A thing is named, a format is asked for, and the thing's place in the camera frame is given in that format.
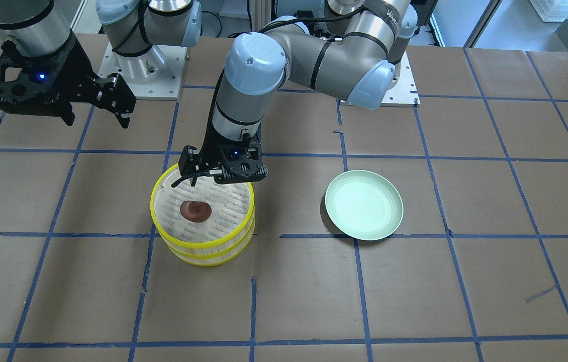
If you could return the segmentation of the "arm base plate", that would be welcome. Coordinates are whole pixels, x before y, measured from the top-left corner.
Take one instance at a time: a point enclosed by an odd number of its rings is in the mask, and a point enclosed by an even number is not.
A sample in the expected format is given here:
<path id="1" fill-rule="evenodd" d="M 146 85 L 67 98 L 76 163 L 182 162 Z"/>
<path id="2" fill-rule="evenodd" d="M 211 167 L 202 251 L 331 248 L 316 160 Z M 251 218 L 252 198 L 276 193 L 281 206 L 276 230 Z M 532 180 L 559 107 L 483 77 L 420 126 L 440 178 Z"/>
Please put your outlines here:
<path id="1" fill-rule="evenodd" d="M 341 105 L 375 110 L 383 107 L 413 107 L 420 105 L 416 82 L 407 52 L 399 64 L 381 60 L 368 71 Z"/>
<path id="2" fill-rule="evenodd" d="M 139 100 L 178 101 L 189 48 L 154 45 L 138 57 L 123 57 L 108 44 L 98 74 L 118 73 Z"/>

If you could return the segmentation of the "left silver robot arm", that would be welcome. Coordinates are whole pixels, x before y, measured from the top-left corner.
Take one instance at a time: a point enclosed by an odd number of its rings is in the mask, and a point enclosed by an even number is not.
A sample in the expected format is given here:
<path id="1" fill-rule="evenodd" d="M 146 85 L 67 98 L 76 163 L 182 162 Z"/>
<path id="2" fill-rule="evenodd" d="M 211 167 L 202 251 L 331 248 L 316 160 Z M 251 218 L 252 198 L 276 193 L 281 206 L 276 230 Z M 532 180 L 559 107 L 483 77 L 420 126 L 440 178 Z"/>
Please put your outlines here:
<path id="1" fill-rule="evenodd" d="M 409 1 L 329 1 L 339 43 L 310 34 L 302 18 L 282 16 L 238 35 L 213 98 L 201 149 L 185 146 L 176 188 L 189 179 L 256 183 L 268 174 L 258 130 L 275 92 L 291 81 L 367 110 L 378 109 L 406 48 Z"/>

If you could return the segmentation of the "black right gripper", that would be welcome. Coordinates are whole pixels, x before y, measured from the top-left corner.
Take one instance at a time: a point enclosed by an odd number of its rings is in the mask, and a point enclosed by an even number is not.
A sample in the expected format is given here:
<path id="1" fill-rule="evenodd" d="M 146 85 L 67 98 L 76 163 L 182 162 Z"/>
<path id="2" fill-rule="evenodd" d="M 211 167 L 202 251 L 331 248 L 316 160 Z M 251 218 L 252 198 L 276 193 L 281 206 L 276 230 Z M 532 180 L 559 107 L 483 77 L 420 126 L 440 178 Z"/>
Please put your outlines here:
<path id="1" fill-rule="evenodd" d="M 68 38 L 56 51 L 25 57 L 17 39 L 1 45 L 0 110 L 19 115 L 59 117 L 72 126 L 72 103 L 88 103 L 112 113 L 128 128 L 136 96 L 118 73 L 100 77 L 77 38 Z"/>

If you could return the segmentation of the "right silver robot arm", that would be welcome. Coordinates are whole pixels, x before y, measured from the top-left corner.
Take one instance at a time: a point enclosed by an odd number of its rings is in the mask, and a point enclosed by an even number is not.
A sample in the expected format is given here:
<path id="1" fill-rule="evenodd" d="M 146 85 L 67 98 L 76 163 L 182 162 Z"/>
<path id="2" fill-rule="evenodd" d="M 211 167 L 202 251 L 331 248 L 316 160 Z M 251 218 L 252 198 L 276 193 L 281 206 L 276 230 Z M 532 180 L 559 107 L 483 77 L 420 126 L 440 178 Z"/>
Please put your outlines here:
<path id="1" fill-rule="evenodd" d="M 96 11 L 119 61 L 103 77 L 54 1 L 0 1 L 0 110 L 71 126 L 72 104 L 89 103 L 126 129 L 136 104 L 128 83 L 163 71 L 159 46 L 193 47 L 201 36 L 197 1 L 98 1 Z"/>

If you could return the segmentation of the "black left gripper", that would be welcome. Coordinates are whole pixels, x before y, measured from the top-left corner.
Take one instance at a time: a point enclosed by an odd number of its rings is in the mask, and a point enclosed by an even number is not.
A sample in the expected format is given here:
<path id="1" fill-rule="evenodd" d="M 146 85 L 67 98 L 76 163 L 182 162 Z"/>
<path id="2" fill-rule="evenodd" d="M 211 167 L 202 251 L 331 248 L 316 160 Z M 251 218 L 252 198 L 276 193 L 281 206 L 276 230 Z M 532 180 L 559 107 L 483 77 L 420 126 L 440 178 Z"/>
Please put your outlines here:
<path id="1" fill-rule="evenodd" d="M 185 146 L 178 162 L 178 183 L 186 179 L 192 186 L 198 178 L 212 177 L 217 184 L 256 183 L 268 175 L 262 162 L 258 136 L 243 141 L 217 138 L 205 149 Z"/>

